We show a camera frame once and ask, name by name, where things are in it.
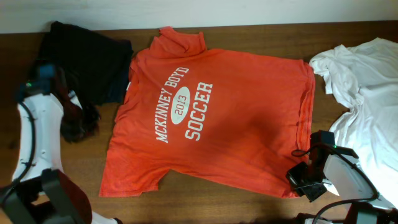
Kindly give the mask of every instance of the orange shirt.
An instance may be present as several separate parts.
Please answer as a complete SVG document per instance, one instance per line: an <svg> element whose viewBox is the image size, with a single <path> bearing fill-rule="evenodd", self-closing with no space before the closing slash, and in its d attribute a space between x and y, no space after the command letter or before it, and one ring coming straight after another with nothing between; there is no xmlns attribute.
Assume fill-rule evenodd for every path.
<svg viewBox="0 0 398 224"><path fill-rule="evenodd" d="M309 147L315 86L302 60L222 49L203 34L160 30L131 62L100 195L157 190L171 169L276 197Z"/></svg>

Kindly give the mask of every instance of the wooden surface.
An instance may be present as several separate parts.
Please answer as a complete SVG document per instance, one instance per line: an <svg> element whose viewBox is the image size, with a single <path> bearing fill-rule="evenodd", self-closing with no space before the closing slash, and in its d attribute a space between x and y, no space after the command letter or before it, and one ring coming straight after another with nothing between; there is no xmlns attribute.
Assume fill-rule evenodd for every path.
<svg viewBox="0 0 398 224"><path fill-rule="evenodd" d="M204 32L208 48L221 48L309 61L317 53L344 44L359 45L376 37L398 42L398 22L350 22L242 27L177 29ZM157 30L112 30L101 32L115 39L129 39L136 52L149 46ZM14 93L36 56L42 34L0 35L0 185L10 182L19 151L19 115ZM324 82L316 75L312 131L328 129L346 111L333 96L325 94ZM117 104L98 107L100 132L79 144L61 141L65 173L87 194L93 209L124 223L239 223L295 217L299 212L316 213L339 200L325 194L316 202L305 197L278 199L216 184L176 172L160 181L160 190L140 197L99 198L106 149L113 129ZM333 208L328 218L342 218L343 207ZM9 223L0 213L0 223Z"/></svg>

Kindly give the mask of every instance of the black cable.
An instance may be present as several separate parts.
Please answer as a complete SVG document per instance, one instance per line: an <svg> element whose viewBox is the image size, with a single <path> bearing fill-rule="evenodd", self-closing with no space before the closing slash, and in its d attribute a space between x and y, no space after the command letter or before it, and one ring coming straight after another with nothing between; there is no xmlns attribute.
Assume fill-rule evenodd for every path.
<svg viewBox="0 0 398 224"><path fill-rule="evenodd" d="M0 206L4 205L4 202L10 196L12 191L21 182L21 180L25 177L26 173L28 173L29 169L32 167L33 159L34 159L35 152L36 152L36 130L35 130L35 122L34 122L35 120L33 118L32 112L30 112L28 107L23 102L19 102L19 104L25 109L26 113L28 114L28 119L30 121L30 127L32 129L32 147L31 147L31 150L30 150L29 160L24 163L25 164L25 169L22 171L22 173L17 178L15 178L12 181L10 186L6 187L6 188L8 188L8 190L7 190L7 192L4 195L2 195Z"/></svg>
<svg viewBox="0 0 398 224"><path fill-rule="evenodd" d="M349 199L349 200L341 200L339 202L333 202L325 207L323 207L321 210L319 210L319 212L315 215L315 218L312 221L312 224L316 224L318 219L320 219L321 215L327 211L329 208L338 206L338 205L344 205L347 203L356 203L356 202L371 202L373 200L376 200L379 198L379 192L377 191L376 187L373 185L373 183L369 180L369 178L364 174L364 172L362 170L360 170L355 164L353 164L352 162L350 162L347 158L345 158L344 156L342 156L338 151L336 151L335 149L333 149L332 147L326 145L326 144L322 144L322 143L317 143L314 144L309 150L307 151L303 151L303 150L295 150L297 152L303 152L301 154L294 154L295 151L292 152L293 156L297 156L297 157L301 157L304 155L307 155L308 153L310 153L312 150L314 150L316 147L324 147L328 150L333 151L334 154L336 154L340 159L342 159L343 161L345 161L349 166L351 166L352 169L354 169L360 176L362 176L362 178L368 183L368 185L370 186L370 188L373 191L373 195L372 197L369 198L359 198L359 199Z"/></svg>

